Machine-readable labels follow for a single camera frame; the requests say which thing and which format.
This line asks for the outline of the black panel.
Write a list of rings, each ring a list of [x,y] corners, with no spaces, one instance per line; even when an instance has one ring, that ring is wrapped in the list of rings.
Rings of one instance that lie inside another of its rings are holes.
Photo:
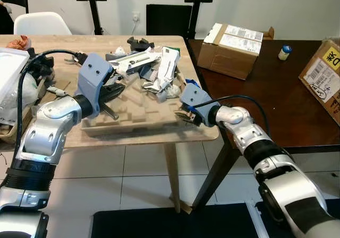
[[[146,5],[146,35],[187,36],[191,10],[189,5]]]

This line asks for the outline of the white floor bar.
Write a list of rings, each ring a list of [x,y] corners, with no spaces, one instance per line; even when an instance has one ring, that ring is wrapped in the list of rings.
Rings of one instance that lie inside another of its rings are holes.
[[[256,202],[252,199],[244,201],[248,209],[253,226],[257,231],[258,238],[269,238],[266,227],[261,219],[261,213],[257,210]]]

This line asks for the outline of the small bottle with blue cap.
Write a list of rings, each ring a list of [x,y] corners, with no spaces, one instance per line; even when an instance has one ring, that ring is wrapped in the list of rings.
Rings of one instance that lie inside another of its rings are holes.
[[[286,61],[291,52],[292,52],[291,46],[287,44],[282,45],[282,48],[280,49],[280,52],[278,54],[279,60]]]

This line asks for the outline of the black plastic part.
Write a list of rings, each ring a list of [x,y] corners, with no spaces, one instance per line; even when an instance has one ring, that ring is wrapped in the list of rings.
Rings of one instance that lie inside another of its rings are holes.
[[[130,46],[130,51],[132,52],[143,52],[146,49],[153,49],[155,47],[154,42],[150,42],[144,38],[141,39],[134,39],[134,37],[129,37],[126,41],[127,44]]]

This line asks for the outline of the white package with green print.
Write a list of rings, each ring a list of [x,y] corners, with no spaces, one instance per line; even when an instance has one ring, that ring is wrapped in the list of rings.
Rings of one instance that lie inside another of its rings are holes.
[[[172,82],[174,78],[176,63],[180,59],[179,49],[163,46],[160,50],[161,59],[156,74],[153,89],[161,92]]]

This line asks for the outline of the large brown pulp tray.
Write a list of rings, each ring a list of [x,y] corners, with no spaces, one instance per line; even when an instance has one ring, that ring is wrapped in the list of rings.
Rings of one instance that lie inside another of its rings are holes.
[[[161,48],[149,48],[144,52],[160,53],[160,50]],[[124,56],[114,58],[107,54],[105,60],[116,60]],[[153,89],[160,60],[137,66],[127,75],[120,75],[113,68],[112,76],[104,85],[112,83],[126,85],[117,99],[106,104],[118,115],[118,119],[115,121],[100,110],[99,116],[82,121],[83,132],[90,136],[100,136],[180,126],[181,121],[175,112],[178,112],[182,106],[180,95],[186,82],[177,65],[179,60],[176,63],[172,82],[161,92]]]

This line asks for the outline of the clear plastic bag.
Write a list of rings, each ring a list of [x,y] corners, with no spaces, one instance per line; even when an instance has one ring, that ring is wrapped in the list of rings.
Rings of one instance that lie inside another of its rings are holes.
[[[0,124],[14,126],[18,118],[16,99],[18,95],[18,82],[15,82],[11,90],[0,101]],[[31,75],[25,75],[22,85],[22,107],[26,108],[34,104],[38,98],[37,83]]]

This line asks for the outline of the cardboard box with yellow label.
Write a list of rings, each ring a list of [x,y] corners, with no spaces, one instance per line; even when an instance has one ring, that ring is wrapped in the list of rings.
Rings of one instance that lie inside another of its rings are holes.
[[[299,80],[340,125],[340,51],[332,39],[321,42],[320,48],[301,71]]]

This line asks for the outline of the white chair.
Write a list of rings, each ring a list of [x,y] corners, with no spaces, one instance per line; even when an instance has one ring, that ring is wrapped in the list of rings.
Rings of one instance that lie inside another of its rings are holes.
[[[56,12],[19,15],[14,20],[14,34],[25,36],[71,36],[65,20]]]

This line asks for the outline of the cardboard box with white labels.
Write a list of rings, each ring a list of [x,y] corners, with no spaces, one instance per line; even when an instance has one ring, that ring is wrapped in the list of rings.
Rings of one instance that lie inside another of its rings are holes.
[[[257,61],[262,43],[272,40],[274,27],[253,31],[226,23],[215,23],[202,41],[198,66],[246,80]]]

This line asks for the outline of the black stand pole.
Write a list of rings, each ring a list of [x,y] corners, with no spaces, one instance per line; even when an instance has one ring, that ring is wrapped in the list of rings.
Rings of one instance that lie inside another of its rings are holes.
[[[100,21],[99,14],[99,2],[106,2],[107,0],[76,0],[76,2],[87,2],[90,9],[92,24],[93,24],[93,34],[95,36],[111,36],[111,32],[107,31]]]
[[[184,0],[185,3],[191,4],[191,12],[189,19],[189,27],[184,36],[185,39],[195,39],[196,38],[196,29],[199,17],[199,11],[202,3],[213,3],[214,0]]]

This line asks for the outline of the dark brown wooden table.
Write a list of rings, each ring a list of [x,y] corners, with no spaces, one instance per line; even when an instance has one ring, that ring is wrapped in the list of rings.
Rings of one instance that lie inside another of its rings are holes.
[[[318,185],[325,198],[339,195],[338,125],[299,80],[299,73],[321,45],[318,40],[267,40],[247,80],[198,66],[201,41],[189,40],[189,51],[199,80],[214,99],[228,95],[246,95],[249,100],[231,100],[232,105],[248,109],[258,124],[269,122],[269,135],[285,148],[308,177]],[[278,54],[282,45],[292,47],[286,61]]]

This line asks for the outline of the black bulky device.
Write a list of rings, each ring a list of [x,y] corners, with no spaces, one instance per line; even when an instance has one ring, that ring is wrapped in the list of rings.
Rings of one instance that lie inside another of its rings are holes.
[[[54,58],[42,56],[29,62],[27,76],[31,75],[37,83],[44,82],[48,86],[54,83]]]

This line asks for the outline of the orange crumpled trash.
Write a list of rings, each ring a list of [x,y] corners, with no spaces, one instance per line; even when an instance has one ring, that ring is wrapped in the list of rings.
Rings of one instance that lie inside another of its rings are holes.
[[[27,49],[31,48],[31,39],[28,36],[20,36],[20,39],[12,41],[10,46],[14,49],[27,51]]]

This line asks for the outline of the small brown pulp tray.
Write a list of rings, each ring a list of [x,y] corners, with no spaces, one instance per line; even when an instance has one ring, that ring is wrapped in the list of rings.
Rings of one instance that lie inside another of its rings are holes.
[[[0,122],[0,142],[12,144],[16,141],[17,128]]]

